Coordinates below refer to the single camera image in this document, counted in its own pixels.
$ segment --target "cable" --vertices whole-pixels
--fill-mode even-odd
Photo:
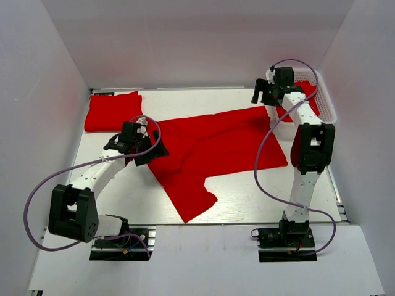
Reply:
[[[111,156],[111,157],[107,157],[107,158],[103,158],[103,159],[99,158],[99,159],[96,159],[96,160],[92,160],[92,161],[90,161],[90,162],[85,162],[85,163],[81,163],[81,164],[79,164],[79,165],[71,166],[71,167],[69,167],[69,168],[64,168],[63,170],[57,171],[56,173],[53,173],[53,174],[49,175],[48,177],[44,178],[40,183],[37,184],[37,186],[36,186],[36,187],[32,190],[32,192],[29,194],[29,196],[28,196],[28,198],[27,198],[27,200],[26,200],[25,208],[24,208],[24,210],[23,210],[23,225],[24,225],[24,227],[25,227],[26,234],[27,234],[27,236],[29,237],[30,241],[33,243],[33,245],[35,245],[37,248],[39,248],[40,250],[43,250],[43,251],[56,252],[56,251],[61,251],[61,250],[65,250],[65,249],[71,248],[71,247],[73,247],[73,246],[75,246],[75,245],[77,245],[77,244],[80,243],[80,242],[73,242],[72,244],[65,245],[65,246],[63,246],[63,247],[57,247],[57,248],[49,248],[49,247],[45,247],[45,246],[41,245],[41,244],[33,237],[33,234],[31,233],[30,227],[29,227],[29,224],[28,224],[28,211],[29,211],[29,206],[30,206],[31,200],[33,199],[33,196],[37,193],[38,189],[39,189],[42,185],[44,185],[44,184],[45,184],[46,182],[48,182],[50,179],[53,179],[53,178],[55,178],[56,176],[59,176],[59,175],[62,174],[62,173],[66,173],[67,171],[75,170],[76,168],[82,168],[82,167],[86,167],[86,166],[88,166],[88,165],[95,165],[95,164],[97,164],[97,163],[101,163],[101,162],[105,162],[105,161],[109,161],[109,160],[115,160],[115,159],[119,159],[119,158],[128,158],[128,157],[137,157],[137,156],[141,156],[141,155],[144,155],[144,154],[150,152],[151,150],[153,150],[153,149],[158,145],[158,143],[159,143],[159,141],[160,141],[160,139],[161,139],[161,137],[162,137],[162,131],[160,130],[160,126],[159,126],[158,122],[156,122],[156,121],[153,120],[151,117],[146,116],[146,115],[138,115],[138,116],[135,116],[135,117],[133,117],[133,118],[131,119],[131,121],[134,121],[135,119],[139,119],[139,118],[141,118],[141,117],[145,117],[145,118],[149,119],[150,121],[152,121],[153,124],[156,125],[156,127],[157,127],[157,129],[158,129],[158,134],[159,134],[159,135],[158,135],[158,140],[157,140],[150,148],[148,148],[147,150],[142,151],[142,152],[138,152],[138,153],[134,153],[134,154],[117,155],[117,156]],[[121,237],[124,237],[124,236],[125,236],[125,235],[122,234],[121,236],[112,237],[112,239],[120,239]]]
[[[114,239],[120,239],[120,238],[127,237],[127,236],[129,236],[129,237],[133,236],[133,237],[137,238],[141,242],[141,244],[143,245],[143,247],[144,247],[144,249],[145,249],[145,251],[147,253],[148,259],[150,259],[151,254],[149,253],[149,250],[148,250],[148,247],[147,247],[146,243],[137,234],[126,233],[126,234],[122,234],[120,236],[107,236],[104,239],[107,240],[107,241],[113,241]]]
[[[130,252],[132,249],[134,249],[135,247],[137,247],[137,245],[138,245],[138,242],[135,243],[134,245],[132,245],[132,246],[128,249],[128,252]]]
[[[312,70],[312,72],[313,72],[313,74],[314,74],[315,81],[316,81],[315,90],[314,90],[314,92],[313,92],[311,95],[307,96],[307,98],[305,98],[303,101],[298,102],[295,106],[293,106],[293,107],[290,108],[287,112],[285,112],[285,114],[284,114],[283,116],[281,116],[281,117],[273,124],[273,126],[270,128],[269,132],[265,135],[264,139],[263,139],[262,142],[260,143],[260,146],[259,146],[259,149],[258,149],[258,152],[257,152],[257,156],[256,156],[256,158],[255,158],[255,164],[254,164],[254,179],[255,179],[255,183],[257,184],[258,188],[259,188],[264,194],[266,194],[267,196],[269,196],[271,199],[274,199],[274,200],[276,200],[276,201],[278,201],[278,202],[282,202],[283,204],[292,205],[292,206],[294,206],[294,207],[305,208],[307,211],[315,212],[315,213],[321,213],[321,214],[323,214],[323,215],[329,217],[329,219],[331,220],[331,222],[332,222],[332,224],[333,224],[333,231],[332,231],[331,237],[329,238],[328,242],[326,242],[326,244],[325,244],[324,246],[320,247],[318,250],[313,251],[313,252],[309,252],[309,253],[301,254],[301,256],[302,256],[302,255],[303,255],[303,256],[309,256],[309,255],[314,255],[314,254],[317,254],[317,253],[321,252],[322,250],[326,249],[326,248],[332,243],[333,239],[335,238],[335,234],[336,234],[336,221],[335,221],[335,219],[333,219],[333,217],[332,217],[330,214],[328,214],[327,212],[324,212],[323,210],[316,210],[316,209],[313,209],[313,208],[305,207],[305,206],[303,206],[303,205],[301,205],[301,204],[299,204],[299,203],[294,203],[294,202],[290,202],[290,201],[288,201],[288,200],[283,200],[283,199],[279,199],[278,197],[275,197],[273,194],[267,192],[267,191],[260,185],[259,180],[258,180],[258,175],[257,175],[257,171],[258,171],[258,162],[259,162],[260,154],[262,153],[262,149],[263,149],[263,147],[264,147],[264,145],[265,145],[267,139],[268,139],[269,136],[273,133],[273,130],[274,130],[274,129],[276,128],[276,126],[277,126],[285,117],[287,117],[293,110],[295,110],[295,109],[297,109],[298,107],[300,107],[303,103],[307,102],[309,99],[311,99],[312,97],[314,97],[314,96],[318,93],[318,87],[319,87],[319,85],[318,85],[318,76],[317,76],[317,73],[315,72],[315,70],[314,70],[311,66],[307,65],[305,62],[302,62],[301,60],[297,60],[297,59],[285,59],[285,60],[281,60],[281,61],[275,63],[272,67],[274,68],[274,67],[275,67],[276,65],[278,65],[279,63],[286,62],[286,61],[289,61],[289,60],[293,60],[293,61],[295,61],[295,62],[302,63],[302,64],[304,64],[305,66],[307,66],[310,70]]]

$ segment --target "white tabletop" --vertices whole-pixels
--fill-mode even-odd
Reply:
[[[251,104],[252,89],[158,89],[139,93],[143,95],[143,113],[157,121],[255,106]],[[295,130],[292,123],[282,123],[275,133],[287,157]],[[84,132],[75,164],[97,158],[113,134]],[[85,169],[75,170],[71,179]],[[269,192],[282,199],[289,199],[293,183],[291,165],[260,170],[259,179]],[[217,196],[218,201],[189,224],[277,223],[285,208],[285,205],[266,197],[258,190],[252,171],[207,178],[205,187]],[[183,223],[150,169],[147,166],[135,167],[133,163],[107,185],[98,198],[97,206],[99,214],[123,216],[131,224]],[[335,190],[326,171],[317,182],[311,207],[325,210],[336,221],[341,221]],[[310,221],[323,222],[328,219],[321,214],[310,213]]]
[[[66,295],[297,295],[383,294],[359,226],[339,226],[317,262],[259,263],[254,225],[157,226],[148,262],[89,261],[91,244],[39,252],[30,290]],[[312,226],[316,247],[331,226]],[[70,240],[45,236],[44,245]]]

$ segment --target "white basket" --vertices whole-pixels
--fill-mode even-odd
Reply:
[[[315,85],[314,74],[310,69],[305,68],[294,68],[295,81],[309,81],[311,85]],[[335,110],[333,108],[331,99],[329,98],[328,91],[326,90],[326,86],[324,81],[322,80],[321,75],[317,72],[319,88],[318,93],[315,96],[315,101],[317,102],[318,109],[320,110],[319,118],[325,123],[335,123],[337,121],[337,117],[335,114]]]

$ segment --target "red cloth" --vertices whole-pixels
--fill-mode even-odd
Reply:
[[[295,85],[302,86],[302,89],[304,90],[304,94],[306,95],[306,97],[311,95],[314,92],[314,90],[315,90],[315,85],[310,85],[310,83],[308,81],[295,82]],[[319,116],[320,115],[320,110],[318,109],[317,102],[315,101],[315,96],[312,97],[311,99],[309,99],[309,103],[310,103],[311,109],[314,111],[316,116]],[[277,107],[278,118],[283,116],[285,113],[286,113],[286,111],[285,111],[284,108]],[[292,119],[288,115],[282,121],[283,122],[292,122]]]
[[[253,169],[269,123],[264,106],[159,123],[170,156],[155,159],[148,166],[185,223],[217,201],[204,187],[206,177]],[[271,135],[258,169],[287,164],[279,143]]]
[[[124,121],[142,114],[141,101],[137,91],[118,96],[91,96],[85,131],[120,131]]]

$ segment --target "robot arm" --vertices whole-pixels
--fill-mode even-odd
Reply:
[[[256,104],[260,92],[263,92],[261,102],[264,105],[279,106],[289,111],[306,99],[302,88],[294,85],[292,67],[272,67],[266,78],[257,79],[252,103]],[[331,161],[335,127],[322,122],[307,101],[293,110],[289,116],[297,128],[291,149],[294,181],[290,201],[303,205],[304,208],[287,205],[279,228],[273,231],[266,229],[259,233],[261,245],[273,246],[266,243],[272,239],[276,241],[274,245],[279,247],[295,246],[311,233],[307,209],[310,207],[317,180]]]
[[[89,242],[95,237],[118,236],[128,232],[127,219],[98,215],[96,199],[111,179],[130,161],[134,160],[136,165],[144,165],[157,157],[168,155],[166,148],[160,142],[147,154],[134,158],[106,160],[108,157],[133,154],[150,148],[152,145],[145,131],[146,125],[145,120],[137,123],[125,122],[122,132],[112,137],[104,146],[100,156],[103,162],[90,166],[70,184],[66,186],[58,184],[53,189],[48,223],[50,233]]]

